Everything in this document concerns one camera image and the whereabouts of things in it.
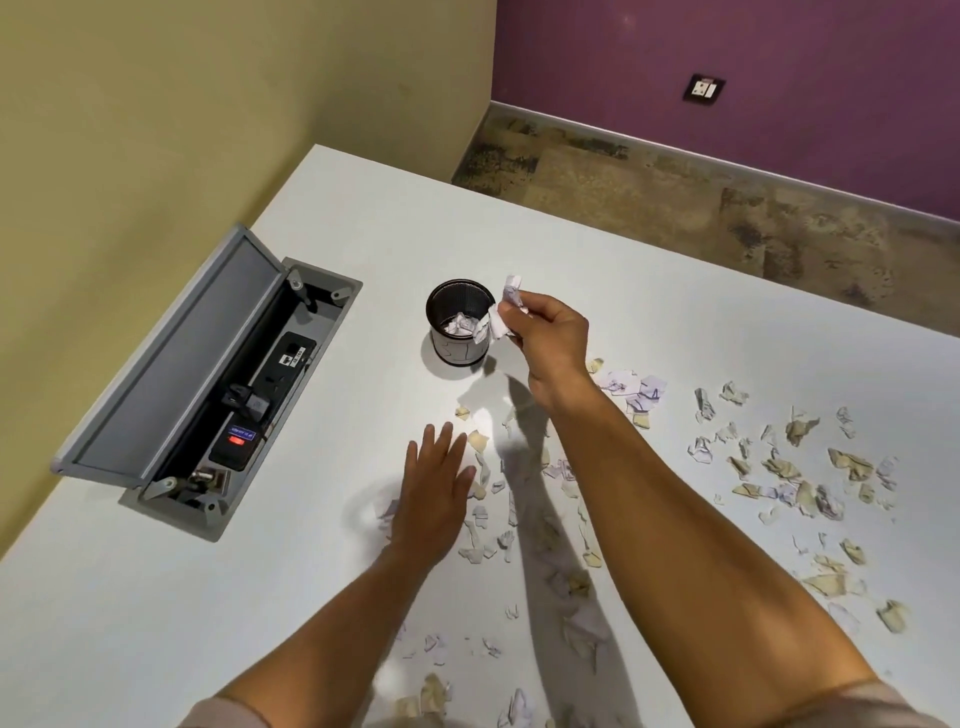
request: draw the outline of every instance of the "person's left hand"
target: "person's left hand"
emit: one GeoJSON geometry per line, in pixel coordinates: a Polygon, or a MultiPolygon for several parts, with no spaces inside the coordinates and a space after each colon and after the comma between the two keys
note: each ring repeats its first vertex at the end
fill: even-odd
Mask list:
{"type": "Polygon", "coordinates": [[[460,461],[467,446],[461,434],[450,446],[453,425],[446,423],[434,442],[434,427],[427,425],[423,443],[407,446],[400,503],[393,523],[391,547],[423,569],[432,569],[453,547],[467,514],[467,494],[476,468],[460,474],[460,461]]]}

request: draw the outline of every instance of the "forearm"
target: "forearm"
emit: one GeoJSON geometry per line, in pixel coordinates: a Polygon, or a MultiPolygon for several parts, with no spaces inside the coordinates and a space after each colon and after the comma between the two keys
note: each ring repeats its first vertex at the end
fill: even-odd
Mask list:
{"type": "Polygon", "coordinates": [[[253,708],[272,728],[348,726],[427,572],[388,546],[220,695],[253,708]]]}
{"type": "Polygon", "coordinates": [[[757,725],[874,677],[815,600],[592,382],[551,416],[617,589],[700,728],[757,725]]]}

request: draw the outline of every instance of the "hand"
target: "hand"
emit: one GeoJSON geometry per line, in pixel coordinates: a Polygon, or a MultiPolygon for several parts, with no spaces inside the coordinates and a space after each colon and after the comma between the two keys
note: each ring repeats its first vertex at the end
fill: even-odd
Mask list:
{"type": "Polygon", "coordinates": [[[524,314],[502,302],[497,311],[518,338],[530,367],[530,392],[547,411],[556,411],[563,394],[581,382],[592,385],[587,373],[587,331],[589,322],[565,303],[540,293],[520,291],[524,314]]]}
{"type": "Polygon", "coordinates": [[[467,435],[460,434],[451,447],[452,436],[453,425],[446,423],[434,442],[433,425],[427,425],[420,452],[413,440],[407,446],[391,548],[425,570],[436,566],[457,540],[477,472],[470,466],[457,474],[467,435]]]}

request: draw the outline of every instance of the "sleeve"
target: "sleeve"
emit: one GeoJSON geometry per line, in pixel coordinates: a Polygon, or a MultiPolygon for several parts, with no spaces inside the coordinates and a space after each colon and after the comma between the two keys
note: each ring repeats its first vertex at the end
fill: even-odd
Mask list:
{"type": "Polygon", "coordinates": [[[270,728],[267,721],[242,703],[223,697],[201,700],[180,728],[270,728]]]}
{"type": "Polygon", "coordinates": [[[795,711],[781,728],[948,728],[884,683],[864,683],[795,711]]]}

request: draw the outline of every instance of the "black mesh pen holder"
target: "black mesh pen holder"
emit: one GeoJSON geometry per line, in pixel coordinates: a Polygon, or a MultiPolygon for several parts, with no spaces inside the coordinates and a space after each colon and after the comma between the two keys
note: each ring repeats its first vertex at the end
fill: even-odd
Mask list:
{"type": "Polygon", "coordinates": [[[458,313],[479,321],[494,303],[493,294],[475,280],[448,280],[434,288],[426,300],[426,320],[437,356],[451,367],[469,367],[483,359],[490,347],[489,335],[476,344],[472,335],[456,336],[444,327],[458,313]]]}

